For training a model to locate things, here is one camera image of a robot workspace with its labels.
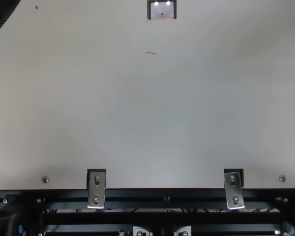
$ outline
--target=silver screw head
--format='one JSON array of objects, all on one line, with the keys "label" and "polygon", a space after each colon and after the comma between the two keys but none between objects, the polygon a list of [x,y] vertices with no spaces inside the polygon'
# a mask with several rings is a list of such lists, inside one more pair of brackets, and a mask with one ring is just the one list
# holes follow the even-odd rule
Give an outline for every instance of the silver screw head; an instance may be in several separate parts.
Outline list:
[{"label": "silver screw head", "polygon": [[94,202],[94,204],[99,203],[99,197],[97,195],[93,198],[93,202]]},{"label": "silver screw head", "polygon": [[95,184],[99,185],[100,182],[100,176],[95,176]]},{"label": "silver screw head", "polygon": [[285,175],[280,175],[280,181],[285,182],[286,181],[286,176]]},{"label": "silver screw head", "polygon": [[239,198],[237,196],[233,196],[233,202],[235,205],[237,205],[239,202]]},{"label": "silver screw head", "polygon": [[43,176],[42,181],[43,181],[43,183],[48,183],[49,182],[49,177],[48,176]]}]

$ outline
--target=hex bolt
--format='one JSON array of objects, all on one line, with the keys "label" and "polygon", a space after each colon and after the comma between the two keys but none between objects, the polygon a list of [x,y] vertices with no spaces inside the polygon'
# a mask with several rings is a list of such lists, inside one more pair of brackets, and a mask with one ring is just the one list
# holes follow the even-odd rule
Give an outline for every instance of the hex bolt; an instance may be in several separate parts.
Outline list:
[{"label": "hex bolt", "polygon": [[94,196],[93,202],[94,202],[94,204],[98,204],[99,203],[99,197],[97,195]]},{"label": "hex bolt", "polygon": [[48,183],[49,182],[49,177],[48,176],[43,176],[42,181],[43,181],[43,183]]},{"label": "hex bolt", "polygon": [[237,205],[239,202],[239,198],[237,196],[233,196],[233,202],[235,205]]},{"label": "hex bolt", "polygon": [[286,176],[285,175],[280,175],[280,181],[285,182],[286,181]]}]

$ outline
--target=blue component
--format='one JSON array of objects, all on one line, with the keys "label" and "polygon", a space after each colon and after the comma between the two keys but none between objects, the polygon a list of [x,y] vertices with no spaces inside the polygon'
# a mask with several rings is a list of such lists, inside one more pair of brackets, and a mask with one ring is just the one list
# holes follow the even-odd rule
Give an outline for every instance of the blue component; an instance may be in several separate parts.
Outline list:
[{"label": "blue component", "polygon": [[23,233],[23,227],[22,227],[22,225],[19,225],[19,233],[20,233],[20,234]]}]

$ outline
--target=metal clamp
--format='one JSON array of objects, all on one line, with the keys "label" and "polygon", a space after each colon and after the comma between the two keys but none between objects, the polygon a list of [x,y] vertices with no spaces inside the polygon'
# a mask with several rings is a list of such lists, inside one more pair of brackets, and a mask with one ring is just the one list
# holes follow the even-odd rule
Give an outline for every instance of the metal clamp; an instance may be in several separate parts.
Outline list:
[{"label": "metal clamp", "polygon": [[140,226],[133,226],[133,236],[143,236],[143,235],[153,236],[153,232]]},{"label": "metal clamp", "polygon": [[174,236],[191,236],[191,226],[185,226],[174,230]]},{"label": "metal clamp", "polygon": [[224,186],[228,209],[234,210],[245,208],[240,173],[224,173]]},{"label": "metal clamp", "polygon": [[106,172],[91,171],[88,177],[88,208],[103,209],[105,191]]}]

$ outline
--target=white surface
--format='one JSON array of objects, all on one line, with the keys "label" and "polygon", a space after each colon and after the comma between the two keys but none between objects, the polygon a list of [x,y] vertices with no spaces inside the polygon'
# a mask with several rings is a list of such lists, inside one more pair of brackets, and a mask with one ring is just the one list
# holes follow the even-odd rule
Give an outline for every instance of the white surface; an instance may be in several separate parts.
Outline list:
[{"label": "white surface", "polygon": [[222,188],[224,168],[295,187],[295,0],[177,7],[21,0],[0,30],[0,189],[85,188],[87,169],[108,188]]}]

